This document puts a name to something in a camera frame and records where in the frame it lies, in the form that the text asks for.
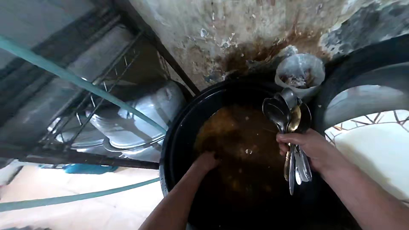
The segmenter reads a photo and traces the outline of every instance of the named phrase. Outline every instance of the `green hose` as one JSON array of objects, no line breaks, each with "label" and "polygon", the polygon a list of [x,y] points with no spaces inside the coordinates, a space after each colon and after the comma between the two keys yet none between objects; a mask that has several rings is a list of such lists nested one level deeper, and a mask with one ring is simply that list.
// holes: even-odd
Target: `green hose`
[{"label": "green hose", "polygon": [[45,199],[37,199],[37,200],[28,200],[28,201],[16,201],[16,202],[7,202],[7,203],[0,203],[0,212],[5,212],[5,211],[12,211],[12,210],[18,210],[18,209],[25,209],[25,208],[30,208],[30,207],[40,207],[40,206],[46,206],[46,205],[56,205],[56,204],[62,204],[62,203],[68,203],[68,202],[73,202],[73,201],[80,201],[84,199],[89,199],[89,198],[95,198],[99,196],[105,196],[117,192],[123,192],[129,189],[137,188],[140,186],[148,185],[153,182],[159,181],[159,178],[155,178],[152,180],[147,180],[141,183],[137,183],[134,185],[128,185],[120,188],[115,188],[115,189],[108,189],[105,191],[99,191],[99,192],[90,192],[90,193],[85,193],[85,194],[77,194],[77,195],[71,195],[71,196],[60,196],[60,197],[53,197],[53,198],[45,198]]},{"label": "green hose", "polygon": [[5,38],[4,36],[0,35],[0,48],[32,63],[33,65],[36,65],[40,68],[43,68],[44,70],[51,72],[60,78],[70,81],[77,85],[78,87],[84,88],[102,98],[104,98],[107,101],[110,101],[117,106],[127,110],[128,112],[136,115],[137,117],[141,118],[142,120],[146,121],[148,124],[152,125],[155,127],[157,130],[162,132],[163,134],[166,134],[166,130],[162,128],[158,123],[154,122],[151,118],[145,116],[143,113],[139,112],[135,108],[129,106],[125,102],[119,100],[118,98],[112,96],[110,93],[94,86],[92,83],[76,76],[74,73],[70,73],[69,71],[59,67],[55,63],[43,58],[40,55],[35,54],[29,49],[23,48],[21,45]]}]

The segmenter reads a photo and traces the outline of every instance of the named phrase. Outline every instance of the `brown water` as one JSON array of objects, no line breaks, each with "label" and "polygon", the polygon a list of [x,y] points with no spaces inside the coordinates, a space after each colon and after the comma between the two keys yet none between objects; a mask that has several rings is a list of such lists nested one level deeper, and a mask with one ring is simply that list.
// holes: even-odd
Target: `brown water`
[{"label": "brown water", "polygon": [[276,198],[288,186],[283,177],[276,126],[261,110],[223,107],[200,128],[195,151],[215,151],[220,166],[208,174],[201,189],[237,208],[248,208]]}]

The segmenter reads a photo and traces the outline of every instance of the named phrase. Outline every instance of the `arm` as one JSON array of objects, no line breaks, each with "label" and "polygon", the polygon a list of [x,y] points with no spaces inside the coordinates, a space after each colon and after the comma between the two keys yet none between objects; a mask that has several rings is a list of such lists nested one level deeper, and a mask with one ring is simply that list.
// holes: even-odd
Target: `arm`
[{"label": "arm", "polygon": [[190,206],[205,175],[218,165],[214,153],[204,153],[146,218],[139,230],[184,230]]},{"label": "arm", "polygon": [[311,159],[312,167],[331,186],[364,230],[409,229],[409,208],[383,190],[365,173],[350,163],[319,133],[277,135],[280,154],[285,143],[299,144]]}]

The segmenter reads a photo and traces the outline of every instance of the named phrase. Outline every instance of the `floor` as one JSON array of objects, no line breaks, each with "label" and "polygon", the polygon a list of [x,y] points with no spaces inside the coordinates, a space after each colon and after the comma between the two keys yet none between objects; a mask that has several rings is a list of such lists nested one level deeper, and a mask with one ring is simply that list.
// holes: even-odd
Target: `floor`
[{"label": "floor", "polygon": [[[119,168],[92,175],[24,166],[9,185],[1,187],[0,203],[96,192],[157,177],[159,171],[151,169]],[[155,182],[82,201],[0,212],[0,229],[28,225],[52,230],[138,229],[162,199],[160,183]]]}]

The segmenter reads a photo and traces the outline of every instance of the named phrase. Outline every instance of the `hand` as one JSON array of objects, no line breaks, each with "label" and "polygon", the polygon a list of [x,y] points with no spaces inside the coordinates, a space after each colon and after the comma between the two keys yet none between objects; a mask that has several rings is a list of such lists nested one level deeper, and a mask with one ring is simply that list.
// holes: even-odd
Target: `hand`
[{"label": "hand", "polygon": [[277,134],[276,139],[280,146],[280,154],[283,156],[289,151],[287,143],[298,144],[310,157],[311,166],[318,172],[349,164],[341,152],[312,129],[308,129],[305,134]]},{"label": "hand", "polygon": [[214,152],[204,152],[193,162],[192,166],[197,167],[201,171],[207,173],[216,168],[220,161],[214,158]]}]

